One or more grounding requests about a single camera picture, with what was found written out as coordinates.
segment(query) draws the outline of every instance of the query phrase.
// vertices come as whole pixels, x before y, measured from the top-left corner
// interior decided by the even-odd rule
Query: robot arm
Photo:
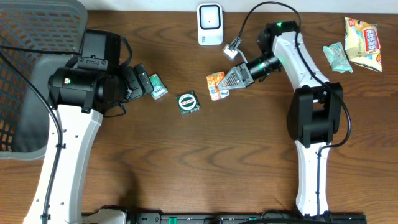
[[[153,91],[144,66],[128,66],[129,59],[119,64],[122,37],[105,31],[87,30],[82,57],[52,56],[43,63],[62,61],[65,66],[48,72],[49,103],[63,129],[64,148],[56,157],[58,137],[50,121],[47,150],[39,185],[24,223],[98,223],[125,224],[127,213],[104,209],[81,217],[81,199],[91,147],[105,112]],[[52,176],[52,167],[57,171]],[[53,179],[48,213],[43,207],[50,179]]]
[[[329,210],[326,201],[326,162],[329,149],[322,150],[322,158],[319,161],[318,152],[322,146],[331,143],[333,134],[337,132],[341,106],[333,95],[328,94],[322,85],[312,78],[304,65],[295,46],[296,30],[297,25],[294,21],[268,24],[257,40],[263,54],[250,62],[233,67],[218,88],[220,90],[246,88],[253,84],[255,79],[264,79],[270,72],[282,66],[285,68],[295,92],[287,116],[287,127],[290,137],[295,140],[299,159],[296,206],[303,216],[315,216],[318,215],[317,194],[320,204],[319,215]],[[330,84],[321,74],[308,54],[300,33],[297,41],[305,61],[317,78],[342,97],[341,85]],[[224,51],[228,55],[237,54],[230,46]],[[314,110],[314,103],[323,104],[323,108]]]

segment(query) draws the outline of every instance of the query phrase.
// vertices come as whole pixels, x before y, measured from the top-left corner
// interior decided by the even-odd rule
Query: snack bag
[[[219,90],[217,88],[218,84],[225,77],[224,72],[217,72],[206,77],[207,86],[209,88],[211,100],[216,101],[223,99],[229,95],[229,90]]]
[[[341,43],[335,43],[329,47],[323,46],[323,53],[329,61],[332,71],[343,73],[345,71],[353,72]]]
[[[345,22],[345,50],[348,60],[362,67],[381,72],[381,46],[376,25],[347,17]]]

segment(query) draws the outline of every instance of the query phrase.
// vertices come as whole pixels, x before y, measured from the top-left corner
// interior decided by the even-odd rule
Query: small package
[[[343,73],[345,71],[353,72],[341,43],[335,43],[329,47],[323,46],[323,53],[329,61],[332,71]]]
[[[380,42],[377,26],[345,18],[345,50],[348,60],[362,67],[381,72]]]
[[[193,91],[176,97],[181,114],[189,114],[200,109],[197,97]]]
[[[211,100],[216,101],[229,96],[229,90],[219,90],[217,88],[218,84],[220,83],[220,81],[222,81],[222,79],[224,79],[224,77],[224,72],[213,73],[206,77]]]
[[[154,91],[151,94],[155,100],[159,99],[160,97],[168,93],[166,86],[164,86],[162,80],[157,74],[149,77],[149,79],[150,82],[152,83],[152,86],[154,86]]]

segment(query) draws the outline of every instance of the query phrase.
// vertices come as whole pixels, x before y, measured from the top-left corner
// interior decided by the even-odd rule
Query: green box
[[[189,114],[200,109],[198,98],[193,91],[176,97],[181,114]]]

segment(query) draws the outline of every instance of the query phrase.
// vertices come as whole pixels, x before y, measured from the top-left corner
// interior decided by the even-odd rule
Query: orange snack package
[[[216,101],[229,96],[229,90],[219,90],[218,84],[225,77],[224,72],[216,72],[206,77],[211,100]]]

